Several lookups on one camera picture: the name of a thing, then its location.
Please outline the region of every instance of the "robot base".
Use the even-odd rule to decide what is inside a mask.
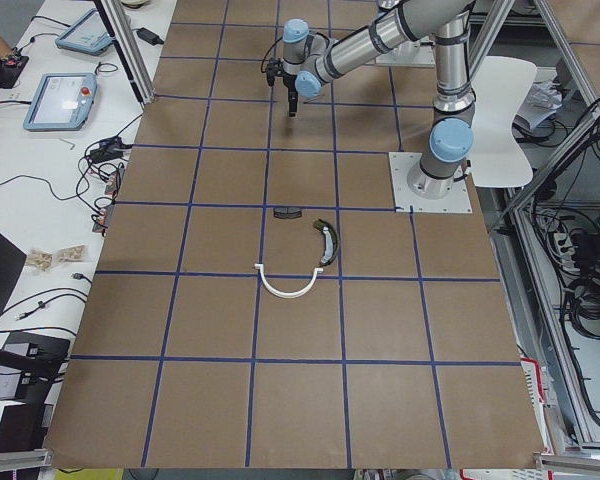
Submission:
[[[442,198],[429,199],[415,193],[407,177],[409,172],[420,161],[421,153],[390,152],[391,183],[396,212],[409,213],[471,213],[471,201],[464,180],[451,182],[451,189]],[[456,177],[462,175],[458,167]]]

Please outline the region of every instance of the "white curved plastic part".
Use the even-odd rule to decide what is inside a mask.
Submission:
[[[258,270],[260,272],[260,278],[262,279],[262,283],[264,284],[265,288],[267,290],[269,290],[271,293],[273,293],[276,297],[280,297],[280,298],[301,297],[302,295],[307,293],[309,290],[311,290],[311,288],[313,288],[313,284],[316,283],[316,278],[318,278],[318,274],[322,273],[324,271],[323,268],[316,267],[313,269],[313,277],[311,277],[311,281],[304,288],[301,288],[300,290],[298,290],[296,292],[281,292],[280,290],[273,288],[271,286],[271,284],[267,281],[265,274],[264,274],[264,265],[262,263],[256,263],[254,265],[254,267],[256,270]]]
[[[511,134],[511,123],[536,72],[537,67],[525,60],[485,57],[471,81],[476,91],[471,125],[475,142],[467,157],[476,187],[522,187],[533,178],[529,160]]]

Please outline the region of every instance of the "blue tape grid line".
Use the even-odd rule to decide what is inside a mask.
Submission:
[[[331,37],[333,29],[331,28],[331,2],[327,1],[327,19],[329,22],[329,36]],[[335,85],[333,82],[329,85],[331,88],[331,132],[333,146],[333,168],[335,181],[335,197],[336,197],[336,230],[342,231],[340,221],[340,182],[338,176],[338,134],[336,124],[336,106],[335,106]],[[338,302],[340,306],[340,346],[342,350],[342,403],[344,408],[344,440],[345,452],[347,456],[347,468],[352,468],[351,454],[351,426],[349,420],[349,386],[347,378],[347,339],[345,330],[345,311],[344,311],[344,294],[342,280],[342,249],[338,252]]]
[[[199,146],[199,145],[158,145],[152,143],[134,143],[134,148],[181,148],[185,150],[222,150],[227,152],[266,152],[266,148],[258,148],[258,147],[218,147],[218,146]],[[324,150],[319,148],[305,148],[303,150],[297,148],[270,148],[272,152],[304,152],[304,153],[332,153],[332,150]],[[338,150],[336,153],[346,153],[346,154],[361,154],[361,155],[386,155],[386,151],[379,150]]]
[[[280,0],[276,2],[276,24],[278,23],[278,18],[280,16]],[[275,45],[275,41],[278,38],[278,27],[274,29],[274,48],[273,54],[275,55],[277,46]],[[265,247],[265,228],[267,223],[267,195],[268,195],[268,187],[269,187],[269,167],[271,164],[271,130],[272,130],[272,122],[273,122],[273,105],[274,105],[274,90],[271,89],[269,93],[269,112],[268,112],[268,130],[267,130],[267,149],[266,149],[266,159],[265,159],[265,168],[264,168],[264,189],[262,192],[262,218],[260,220],[260,250],[258,253],[258,263],[263,263],[264,261],[264,247]],[[255,313],[253,319],[253,339],[251,344],[251,370],[249,372],[249,404],[247,408],[247,438],[246,438],[246,446],[245,446],[245,454],[244,454],[244,466],[248,467],[251,465],[251,440],[253,435],[253,404],[255,401],[254,390],[255,390],[255,382],[256,382],[256,362],[255,359],[257,357],[257,349],[258,349],[258,324],[260,320],[260,292],[262,290],[262,280],[258,276],[257,284],[256,284],[256,300],[255,300]]]
[[[570,45],[583,45],[586,47],[600,47],[600,43],[588,43],[588,42],[569,42]]]
[[[222,278],[256,278],[258,273],[220,273],[220,272],[159,272],[155,270],[96,270],[98,275],[158,275],[180,277],[222,277]],[[311,275],[296,275],[286,273],[267,273],[270,278],[288,278],[292,280],[311,279]],[[453,277],[374,277],[354,275],[320,275],[317,281],[322,280],[346,280],[346,281],[373,281],[373,282],[457,282],[457,283],[500,283],[498,278],[453,278]]]
[[[199,363],[278,363],[302,365],[404,365],[434,367],[519,367],[520,362],[507,361],[454,361],[454,360],[385,360],[337,358],[252,358],[252,357],[186,357],[180,355],[85,355],[72,354],[71,360],[107,360],[136,362],[199,362]]]
[[[224,8],[224,17],[223,17],[223,21],[226,21],[227,19],[227,12],[229,10],[229,3],[231,2],[231,0],[227,0],[227,3],[225,4],[225,8]],[[214,88],[214,84],[215,84],[215,79],[216,79],[216,75],[218,73],[218,57],[220,56],[220,47],[222,46],[222,38],[224,35],[224,25],[220,28],[220,38],[218,39],[218,49],[217,49],[217,55],[216,55],[216,59],[215,59],[215,64],[213,67],[213,74],[211,76],[211,85],[209,86],[209,98],[211,98],[213,96],[213,88]],[[207,108],[205,110],[205,115],[204,115],[204,122],[202,125],[202,132],[200,134],[200,145],[204,145],[204,136],[207,130],[207,122],[209,120],[209,111],[210,111],[210,104],[211,101],[207,100]],[[193,204],[193,197],[195,194],[195,187],[196,187],[196,180],[198,177],[198,169],[200,167],[200,156],[202,155],[202,149],[198,149],[198,158],[197,158],[197,162],[196,162],[196,168],[194,171],[194,175],[193,175],[193,182],[191,184],[191,190],[189,193],[189,203]],[[182,261],[184,258],[184,251],[185,251],[185,246],[187,243],[187,234],[188,234],[188,229],[189,229],[189,221],[191,219],[191,211],[192,211],[192,206],[188,205],[187,206],[187,215],[185,218],[185,224],[184,224],[184,229],[183,229],[183,234],[182,234],[182,240],[180,242],[180,252],[179,252],[179,256],[178,256],[178,266],[177,266],[177,270],[175,273],[175,278],[173,281],[173,289],[171,292],[171,299],[170,299],[170,303],[169,303],[169,311],[167,314],[167,322],[165,325],[165,329],[164,329],[164,336],[162,339],[162,349],[160,352],[160,356],[164,357],[166,354],[166,350],[167,350],[167,344],[169,341],[169,329],[171,327],[171,319],[173,317],[173,308],[175,305],[175,298],[176,298],[176,293],[178,290],[178,282],[180,279],[180,272],[182,269]],[[158,363],[158,372],[156,374],[156,383],[154,386],[154,392],[153,392],[153,399],[151,402],[151,410],[149,413],[149,422],[147,424],[147,433],[145,436],[145,444],[144,444],[144,450],[142,453],[142,463],[141,465],[143,467],[145,467],[147,465],[147,458],[149,455],[149,446],[151,444],[151,433],[153,430],[153,421],[155,418],[155,413],[156,413],[156,407],[157,407],[157,403],[158,403],[158,395],[160,392],[160,383],[161,383],[161,379],[162,379],[162,369],[164,366],[164,361],[160,360]]]
[[[420,265],[420,251],[418,248],[418,235],[416,231],[416,222],[413,208],[409,212],[409,223],[411,224],[411,234],[413,235],[413,252],[416,257],[416,270],[418,272],[418,284],[420,286],[420,298],[422,301],[422,313],[424,315],[425,329],[427,332],[427,344],[429,346],[429,355],[431,357],[431,374],[433,376],[433,388],[436,395],[436,404],[438,407],[438,417],[440,419],[440,430],[442,431],[442,444],[444,447],[444,456],[447,461],[447,468],[451,468],[451,452],[449,451],[449,440],[447,438],[447,428],[444,423],[444,411],[442,408],[442,398],[440,396],[440,384],[438,382],[438,372],[436,369],[436,359],[431,338],[431,326],[429,324],[429,314],[427,311],[427,298],[424,290],[424,281],[422,278],[422,268]]]
[[[187,203],[187,202],[159,202],[159,201],[144,201],[144,200],[120,200],[117,201],[118,205],[153,205],[157,207],[202,207],[202,208],[276,208],[276,207],[287,207],[288,205],[279,204],[248,204],[248,203]],[[392,207],[341,207],[328,206],[328,205],[294,205],[295,207],[303,210],[349,210],[352,212],[395,212],[395,208]]]

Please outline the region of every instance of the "white table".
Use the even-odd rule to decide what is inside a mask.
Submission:
[[[132,28],[146,27],[163,39],[169,27],[177,0],[152,0],[138,10],[125,10]],[[87,10],[93,8],[91,2],[46,0],[39,15],[45,15],[65,23],[73,23]],[[64,27],[44,19],[35,19],[24,33],[19,46],[28,43],[29,38],[43,32],[61,33]],[[53,36],[41,36],[24,49],[30,57],[16,88],[0,90],[0,100],[31,100],[44,73],[93,72],[99,61],[110,62],[119,67],[113,74],[98,76],[98,91],[94,106],[86,125],[76,132],[28,132],[22,128],[27,112],[26,105],[0,106],[0,182],[20,174],[28,174],[48,179],[55,192],[61,197],[75,193],[75,185],[80,174],[78,159],[86,146],[101,138],[117,133],[134,117],[142,113],[127,81],[122,64],[113,46],[99,57],[84,55],[56,48]],[[151,46],[138,41],[140,51],[151,77],[155,74],[160,45]],[[139,122],[125,130],[122,138],[132,143]],[[91,189],[84,195],[87,201],[94,200],[104,192],[104,184],[90,180]],[[60,202],[53,198],[48,187],[39,181],[18,179],[0,187],[0,233],[24,252],[32,248],[52,252],[73,245],[86,245],[87,260],[75,264],[63,264],[48,272],[35,272],[25,267],[9,305],[19,299],[55,287],[73,287],[84,290],[89,284],[84,280],[71,278],[80,272],[91,278],[93,275],[103,238],[91,232],[91,211],[78,199]],[[35,315],[16,321],[18,313],[34,308],[38,300],[53,294],[43,295],[24,303],[0,319],[0,330],[38,326],[61,326],[73,331],[78,329],[84,305],[76,299],[59,299],[40,310]],[[70,334],[42,330],[33,333],[68,338]],[[7,338],[0,334],[0,347]],[[47,403],[54,404],[62,384],[52,387]],[[15,402],[0,401],[0,418],[4,406]]]

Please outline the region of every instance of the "power adapter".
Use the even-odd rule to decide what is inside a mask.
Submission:
[[[151,30],[144,27],[136,30],[136,35],[149,45],[162,45],[164,43],[164,40],[162,40],[158,34],[153,33]]]

